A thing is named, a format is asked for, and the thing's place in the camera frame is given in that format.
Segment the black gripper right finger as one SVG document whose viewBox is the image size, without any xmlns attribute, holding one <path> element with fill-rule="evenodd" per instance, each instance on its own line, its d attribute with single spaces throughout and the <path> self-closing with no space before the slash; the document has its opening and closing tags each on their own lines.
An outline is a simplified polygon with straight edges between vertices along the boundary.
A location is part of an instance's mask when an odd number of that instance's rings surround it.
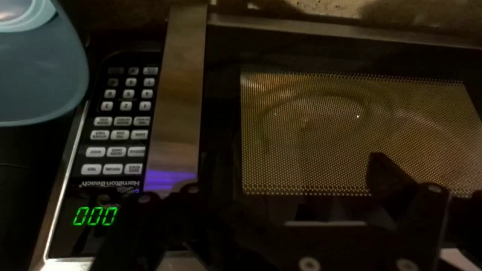
<svg viewBox="0 0 482 271">
<path fill-rule="evenodd" d="M 383 152 L 372 152 L 366 188 L 395 222 L 387 244 L 390 271 L 437 271 L 452 194 L 417 182 Z"/>
</svg>

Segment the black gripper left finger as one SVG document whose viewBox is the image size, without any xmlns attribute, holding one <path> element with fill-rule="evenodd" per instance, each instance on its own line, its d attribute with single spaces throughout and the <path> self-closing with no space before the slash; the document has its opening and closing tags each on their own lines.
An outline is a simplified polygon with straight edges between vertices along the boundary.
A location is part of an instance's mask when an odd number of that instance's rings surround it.
<svg viewBox="0 0 482 271">
<path fill-rule="evenodd" d="M 157 271 L 176 247 L 188 249 L 206 271 L 221 271 L 206 222 L 208 196 L 197 184 L 167 197 L 152 191 L 129 196 L 89 271 Z"/>
</svg>

